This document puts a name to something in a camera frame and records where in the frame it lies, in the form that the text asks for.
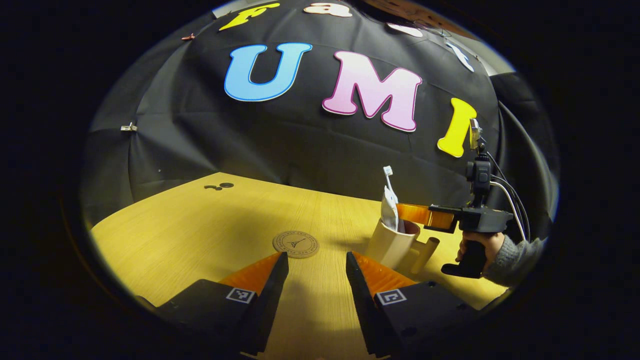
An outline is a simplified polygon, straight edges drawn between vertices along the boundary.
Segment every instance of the person's hand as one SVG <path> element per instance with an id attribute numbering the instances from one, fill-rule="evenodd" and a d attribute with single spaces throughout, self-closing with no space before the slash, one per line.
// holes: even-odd
<path id="1" fill-rule="evenodd" d="M 460 242 L 460 250 L 458 250 L 458 257 L 456 257 L 456 262 L 459 263 L 462 260 L 462 257 L 465 255 L 467 251 L 467 241 L 478 241 L 482 245 L 484 245 L 484 254 L 486 256 L 486 263 L 484 264 L 483 271 L 493 263 L 495 260 L 498 251 L 502 247 L 502 243 L 504 243 L 504 234 L 495 233 L 495 234 L 483 234 L 483 233 L 472 233 L 470 231 L 462 232 L 462 241 Z"/>

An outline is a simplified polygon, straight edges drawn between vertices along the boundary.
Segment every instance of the yellow letter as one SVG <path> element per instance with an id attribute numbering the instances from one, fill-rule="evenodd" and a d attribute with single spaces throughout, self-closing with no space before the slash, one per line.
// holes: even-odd
<path id="1" fill-rule="evenodd" d="M 268 4 L 268 5 L 261 5 L 256 8 L 241 11 L 238 13 L 238 16 L 236 16 L 235 19 L 231 20 L 231 22 L 229 22 L 227 25 L 224 25 L 218 31 L 228 29 L 236 25 L 244 24 L 245 22 L 249 21 L 247 20 L 248 17 L 256 17 L 262 14 L 263 12 L 267 11 L 267 8 L 276 8 L 278 6 L 280 6 L 280 4 L 275 3 L 275 4 Z"/>
<path id="2" fill-rule="evenodd" d="M 306 7 L 304 12 L 307 13 L 327 13 L 333 16 L 339 17 L 352 17 L 353 14 L 349 13 L 349 8 L 340 4 L 331 3 L 313 3 L 311 6 Z"/>
<path id="3" fill-rule="evenodd" d="M 459 158 L 465 152 L 462 144 L 465 142 L 470 126 L 469 120 L 474 119 L 477 113 L 471 105 L 455 97 L 451 99 L 451 104 L 453 105 L 451 124 L 447 134 L 438 140 L 438 149 Z"/>

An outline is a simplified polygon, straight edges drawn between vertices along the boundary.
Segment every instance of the gray sweater sleeve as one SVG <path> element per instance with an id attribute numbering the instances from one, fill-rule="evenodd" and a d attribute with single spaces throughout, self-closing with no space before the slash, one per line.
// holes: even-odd
<path id="1" fill-rule="evenodd" d="M 483 277 L 498 285 L 516 286 L 540 258 L 546 240 L 521 241 L 515 245 L 509 236 L 505 235 L 495 261 L 483 272 Z"/>

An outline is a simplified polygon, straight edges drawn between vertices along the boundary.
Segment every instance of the coaster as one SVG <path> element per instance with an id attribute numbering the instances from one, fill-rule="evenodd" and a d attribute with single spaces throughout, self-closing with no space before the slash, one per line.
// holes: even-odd
<path id="1" fill-rule="evenodd" d="M 273 238 L 273 247 L 291 258 L 303 259 L 313 256 L 319 244 L 315 237 L 302 231 L 285 231 Z"/>

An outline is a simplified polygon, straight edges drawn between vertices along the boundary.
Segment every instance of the blue letter u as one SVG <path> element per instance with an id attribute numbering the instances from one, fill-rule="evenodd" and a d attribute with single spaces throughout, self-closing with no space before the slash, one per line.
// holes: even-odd
<path id="1" fill-rule="evenodd" d="M 282 53 L 276 76 L 264 84 L 251 81 L 251 71 L 258 54 L 266 51 L 264 45 L 249 45 L 231 52 L 231 64 L 225 77 L 225 92 L 240 101 L 265 101 L 287 92 L 298 73 L 302 54 L 311 50 L 310 44 L 286 42 L 276 49 Z"/>

